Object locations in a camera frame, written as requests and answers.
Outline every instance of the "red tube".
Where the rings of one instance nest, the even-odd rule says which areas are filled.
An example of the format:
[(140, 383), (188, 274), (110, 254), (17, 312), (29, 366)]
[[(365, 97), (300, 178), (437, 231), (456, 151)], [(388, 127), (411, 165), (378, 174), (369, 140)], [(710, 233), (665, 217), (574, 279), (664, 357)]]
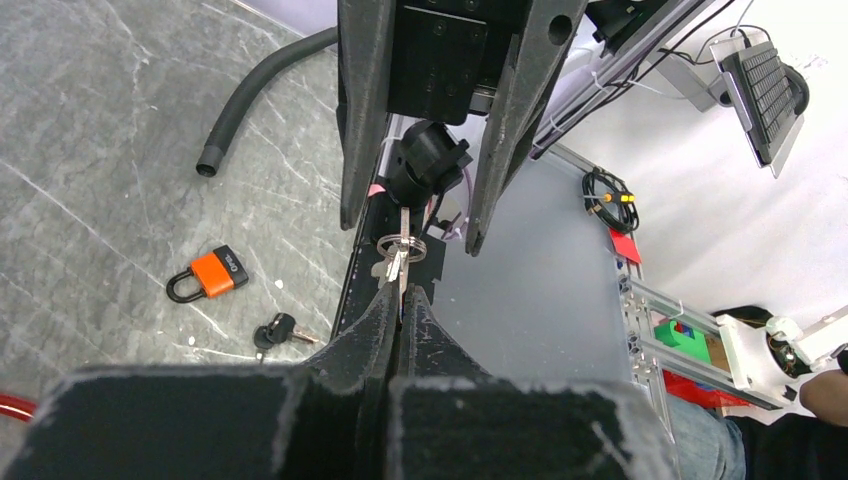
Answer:
[(0, 414), (29, 422), (35, 414), (35, 404), (20, 397), (0, 393)]

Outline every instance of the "hose end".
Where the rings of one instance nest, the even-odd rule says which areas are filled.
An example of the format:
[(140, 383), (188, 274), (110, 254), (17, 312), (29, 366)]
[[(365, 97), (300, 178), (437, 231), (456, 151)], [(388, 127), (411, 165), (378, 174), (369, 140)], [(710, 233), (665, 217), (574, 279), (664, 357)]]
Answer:
[(224, 152), (215, 145), (207, 145), (203, 147), (203, 153), (200, 154), (200, 159), (197, 160), (195, 169), (197, 173), (204, 177), (212, 178), (218, 173), (218, 167), (224, 161)]

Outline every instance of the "person's arm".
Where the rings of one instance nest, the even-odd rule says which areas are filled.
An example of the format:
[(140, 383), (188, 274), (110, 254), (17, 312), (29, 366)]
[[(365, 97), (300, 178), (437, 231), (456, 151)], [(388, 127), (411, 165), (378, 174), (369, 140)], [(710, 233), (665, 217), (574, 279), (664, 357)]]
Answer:
[(816, 375), (801, 385), (801, 405), (820, 420), (848, 427), (848, 375), (841, 370)]

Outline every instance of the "person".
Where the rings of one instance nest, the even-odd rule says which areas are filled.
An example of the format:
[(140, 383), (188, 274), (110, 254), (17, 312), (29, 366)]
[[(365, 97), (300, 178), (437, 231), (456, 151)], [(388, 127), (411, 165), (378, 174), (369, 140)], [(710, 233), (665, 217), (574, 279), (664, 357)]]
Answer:
[(819, 373), (801, 386), (801, 405), (815, 418), (787, 413), (764, 425), (748, 417), (722, 418), (669, 396), (681, 477), (848, 479), (848, 351), (837, 362), (839, 370)]

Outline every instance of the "marble table surface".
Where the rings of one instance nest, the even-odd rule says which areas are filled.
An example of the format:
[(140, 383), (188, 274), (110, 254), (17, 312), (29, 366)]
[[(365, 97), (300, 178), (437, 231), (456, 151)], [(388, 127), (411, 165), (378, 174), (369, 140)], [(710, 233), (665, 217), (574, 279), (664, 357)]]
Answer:
[[(279, 311), (322, 342), (268, 361), (319, 349), (352, 242), (335, 55), (280, 76), (207, 179), (194, 163), (224, 102), (295, 35), (228, 0), (0, 11), (0, 391), (38, 399), (96, 364), (253, 362), (253, 330)], [(250, 282), (168, 300), (168, 279), (222, 244)], [(0, 419), (0, 451), (20, 430)]]

